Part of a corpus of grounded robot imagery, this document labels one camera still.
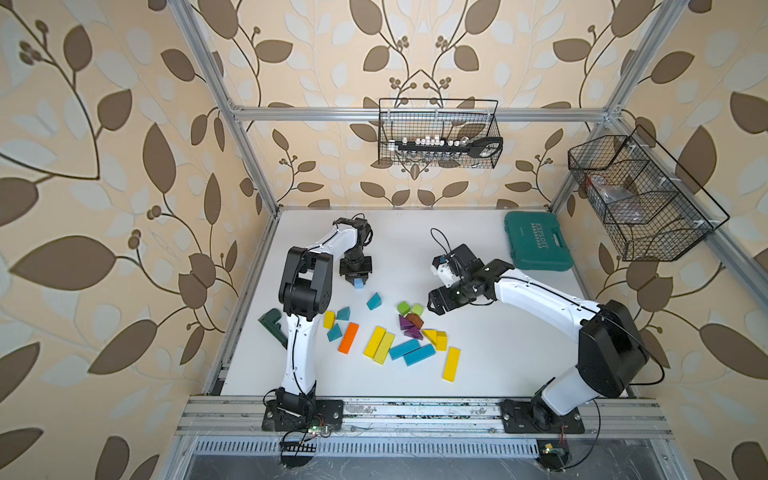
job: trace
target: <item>black wire basket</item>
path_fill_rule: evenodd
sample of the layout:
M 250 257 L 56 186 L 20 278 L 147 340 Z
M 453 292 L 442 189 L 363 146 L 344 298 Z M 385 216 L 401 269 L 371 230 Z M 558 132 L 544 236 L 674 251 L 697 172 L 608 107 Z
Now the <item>black wire basket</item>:
M 654 141 L 675 161 L 678 177 L 665 173 L 646 150 L 651 135 L 644 129 L 638 133 L 638 128 L 642 127 L 631 135 L 605 135 L 573 147 L 568 151 L 568 169 L 622 260 L 670 262 L 730 216 L 666 148 Z M 691 191 L 703 195 L 694 196 Z M 707 209 L 699 206 L 703 202 Z M 703 211 L 710 209 L 717 214 Z
M 379 99 L 378 167 L 493 168 L 502 155 L 495 100 Z

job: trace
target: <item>cube block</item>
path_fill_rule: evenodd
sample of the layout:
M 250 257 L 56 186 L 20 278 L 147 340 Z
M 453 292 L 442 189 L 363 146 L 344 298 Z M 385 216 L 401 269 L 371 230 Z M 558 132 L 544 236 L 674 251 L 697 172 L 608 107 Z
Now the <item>cube block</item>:
M 437 332 L 437 345 L 435 345 L 438 352 L 444 352 L 448 349 L 448 335 L 445 332 Z
M 336 323 L 333 325 L 332 329 L 328 330 L 328 341 L 332 342 L 333 340 L 340 339 L 341 335 L 341 327 Z
M 437 346 L 437 330 L 424 329 L 422 330 L 422 333 L 432 345 Z
M 349 321 L 349 307 L 345 306 L 344 308 L 339 310 L 339 312 L 336 314 L 336 319 L 344 320 L 345 322 Z
M 421 362 L 433 355 L 435 355 L 435 347 L 432 345 L 424 345 L 418 350 L 406 353 L 402 358 L 406 361 L 407 366 L 411 366 L 414 363 Z
M 413 312 L 406 315 L 406 319 L 410 323 L 413 323 L 414 325 L 416 325 L 418 328 L 422 328 L 424 326 L 424 320 L 422 320 L 420 316 L 416 315 Z
M 382 305 L 382 297 L 378 293 L 374 293 L 370 300 L 368 300 L 368 310 L 379 308 Z
M 326 312 L 326 319 L 323 321 L 323 326 L 327 329 L 333 328 L 333 324 L 336 321 L 336 314 L 334 312 Z
M 411 353 L 414 350 L 417 350 L 421 347 L 419 345 L 419 341 L 417 339 L 409 340 L 405 343 L 401 343 L 398 346 L 394 346 L 391 349 L 389 349 L 389 358 L 393 360 L 397 360 L 401 356 L 405 355 L 406 353 Z
M 405 316 L 411 311 L 411 306 L 406 302 L 402 302 L 397 306 L 397 311 L 400 312 L 400 315 Z
M 442 378 L 453 382 L 456 379 L 456 367 L 458 367 L 458 358 L 462 351 L 451 347 L 448 350 L 448 360 L 445 362 L 445 370 L 442 371 Z
M 403 332 L 403 333 L 405 333 L 405 335 L 406 335 L 406 336 L 409 336 L 409 337 L 411 337 L 412 339 L 419 339 L 419 340 L 421 340 L 421 339 L 423 339 L 423 338 L 424 338 L 424 337 L 422 336 L 422 333 L 421 333 L 421 331 L 419 331 L 419 328 L 418 328 L 416 325 L 414 325 L 414 326 L 412 326 L 411 328 L 407 329 L 407 330 L 406 330 L 405 332 Z
M 389 353 L 389 347 L 392 346 L 392 342 L 395 341 L 395 334 L 387 332 L 382 338 L 382 342 L 379 344 L 379 348 L 376 350 L 376 354 L 373 356 L 373 361 L 379 365 L 384 365 L 386 360 L 386 354 Z
M 352 342 L 355 341 L 358 328 L 360 328 L 360 325 L 349 322 L 349 326 L 346 327 L 346 332 L 344 333 L 344 339 L 341 341 L 341 345 L 339 345 L 341 353 L 349 353 L 349 348 L 352 347 Z
M 366 347 L 366 351 L 362 354 L 373 358 L 373 356 L 376 354 L 376 350 L 379 348 L 379 344 L 382 342 L 382 338 L 384 338 L 384 334 L 386 333 L 386 330 L 383 329 L 380 326 L 377 326 L 375 330 L 373 330 L 373 336 L 371 336 L 371 340 L 368 342 L 368 346 Z
M 413 323 L 410 323 L 408 319 L 406 319 L 404 316 L 400 316 L 400 329 L 401 330 L 407 330 L 413 326 Z

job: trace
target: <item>teal block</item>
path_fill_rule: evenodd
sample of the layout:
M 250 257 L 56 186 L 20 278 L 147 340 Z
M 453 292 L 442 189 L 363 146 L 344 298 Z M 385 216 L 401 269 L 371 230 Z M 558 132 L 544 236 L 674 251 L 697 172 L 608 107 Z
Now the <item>teal block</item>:
M 374 293 L 370 300 L 368 300 L 368 310 L 379 308 L 382 305 L 382 297 L 378 293 Z
M 394 346 L 391 349 L 389 349 L 389 356 L 393 360 L 397 360 L 401 356 L 405 355 L 406 353 L 411 353 L 414 350 L 419 349 L 419 341 L 417 339 L 409 340 L 405 343 L 401 343 L 398 346 Z
M 433 355 L 435 355 L 435 347 L 430 343 L 411 353 L 406 353 L 402 358 L 406 361 L 407 366 L 411 366 L 414 363 L 421 362 L 423 359 L 428 359 Z
M 337 320 L 344 320 L 345 322 L 349 321 L 349 307 L 345 306 L 339 312 L 336 314 Z
M 332 342 L 333 340 L 340 339 L 342 337 L 341 329 L 339 328 L 338 323 L 333 324 L 333 328 L 328 330 L 328 341 Z

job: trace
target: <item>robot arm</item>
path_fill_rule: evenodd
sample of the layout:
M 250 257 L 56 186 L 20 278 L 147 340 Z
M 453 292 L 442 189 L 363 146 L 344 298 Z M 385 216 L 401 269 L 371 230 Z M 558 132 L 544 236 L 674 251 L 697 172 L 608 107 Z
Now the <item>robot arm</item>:
M 618 397 L 648 361 L 627 307 L 568 295 L 533 280 L 510 263 L 487 265 L 464 244 L 432 262 L 445 286 L 429 293 L 428 308 L 443 315 L 478 296 L 518 306 L 578 344 L 578 363 L 550 380 L 531 401 L 534 424 L 548 429 L 597 396 Z

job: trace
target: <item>green block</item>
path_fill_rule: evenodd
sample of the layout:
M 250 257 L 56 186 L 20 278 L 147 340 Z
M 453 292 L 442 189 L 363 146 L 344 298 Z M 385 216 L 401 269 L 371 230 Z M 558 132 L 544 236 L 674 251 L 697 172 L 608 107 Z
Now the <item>green block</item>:
M 400 312 L 400 315 L 406 316 L 411 311 L 411 306 L 407 302 L 400 303 L 397 306 L 397 311 Z

